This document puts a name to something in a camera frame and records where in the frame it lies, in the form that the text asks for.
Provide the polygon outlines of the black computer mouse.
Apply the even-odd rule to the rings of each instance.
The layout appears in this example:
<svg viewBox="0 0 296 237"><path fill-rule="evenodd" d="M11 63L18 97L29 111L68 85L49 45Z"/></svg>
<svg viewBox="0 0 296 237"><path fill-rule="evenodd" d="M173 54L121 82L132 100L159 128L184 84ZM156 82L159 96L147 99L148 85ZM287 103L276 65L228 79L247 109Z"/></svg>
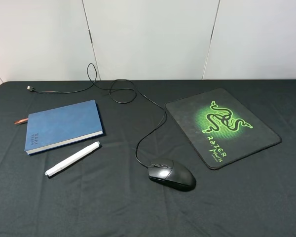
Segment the black computer mouse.
<svg viewBox="0 0 296 237"><path fill-rule="evenodd" d="M196 187L193 174L181 163L167 158L157 158L148 165L150 180L164 186L188 192Z"/></svg>

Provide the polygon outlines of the white pen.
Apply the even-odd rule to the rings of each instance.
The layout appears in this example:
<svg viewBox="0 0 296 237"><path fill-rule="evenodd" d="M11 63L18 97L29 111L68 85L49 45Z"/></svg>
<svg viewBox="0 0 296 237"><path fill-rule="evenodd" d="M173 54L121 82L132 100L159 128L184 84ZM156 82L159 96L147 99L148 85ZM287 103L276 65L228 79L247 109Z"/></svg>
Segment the white pen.
<svg viewBox="0 0 296 237"><path fill-rule="evenodd" d="M61 161L60 163L56 164L52 168L45 171L46 177L51 177L63 169L67 168L68 166L72 165L73 163L79 161L80 159L84 158L94 150L98 149L101 146L99 141L92 143L91 145L83 148L82 150L78 151L77 153L71 155L70 157L66 158L65 160Z"/></svg>

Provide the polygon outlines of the black green Razer mouse pad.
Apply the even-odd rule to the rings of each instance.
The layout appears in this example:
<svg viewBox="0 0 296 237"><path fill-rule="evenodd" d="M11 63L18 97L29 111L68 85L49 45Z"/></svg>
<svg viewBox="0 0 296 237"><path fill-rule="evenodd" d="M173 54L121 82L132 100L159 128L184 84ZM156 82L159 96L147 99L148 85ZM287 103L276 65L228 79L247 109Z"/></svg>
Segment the black green Razer mouse pad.
<svg viewBox="0 0 296 237"><path fill-rule="evenodd" d="M165 107L211 170L282 141L273 129L222 88L168 102Z"/></svg>

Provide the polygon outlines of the blue hardcover notebook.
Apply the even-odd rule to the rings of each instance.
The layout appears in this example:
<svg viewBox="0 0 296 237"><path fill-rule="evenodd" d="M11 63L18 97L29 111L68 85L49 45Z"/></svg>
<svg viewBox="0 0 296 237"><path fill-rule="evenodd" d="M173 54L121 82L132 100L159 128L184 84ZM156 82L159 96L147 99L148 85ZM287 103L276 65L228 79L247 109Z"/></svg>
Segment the blue hardcover notebook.
<svg viewBox="0 0 296 237"><path fill-rule="evenodd" d="M24 151L28 155L104 134L97 104L89 100L29 114Z"/></svg>

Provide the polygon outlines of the black tablecloth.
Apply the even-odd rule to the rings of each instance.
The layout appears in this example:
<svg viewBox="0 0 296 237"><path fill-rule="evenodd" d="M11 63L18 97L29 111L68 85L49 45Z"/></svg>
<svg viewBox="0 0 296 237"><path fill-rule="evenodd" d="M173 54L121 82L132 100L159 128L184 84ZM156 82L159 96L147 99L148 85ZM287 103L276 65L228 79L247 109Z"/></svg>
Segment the black tablecloth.
<svg viewBox="0 0 296 237"><path fill-rule="evenodd" d="M296 237L296 80L137 81L143 93L115 103L107 81L28 82L0 86L0 237ZM220 170L206 167L160 106L224 88L268 124L282 142ZM91 140L28 156L28 114L95 100L102 147L53 178L45 171ZM156 183L148 165L167 158L196 179L188 192Z"/></svg>

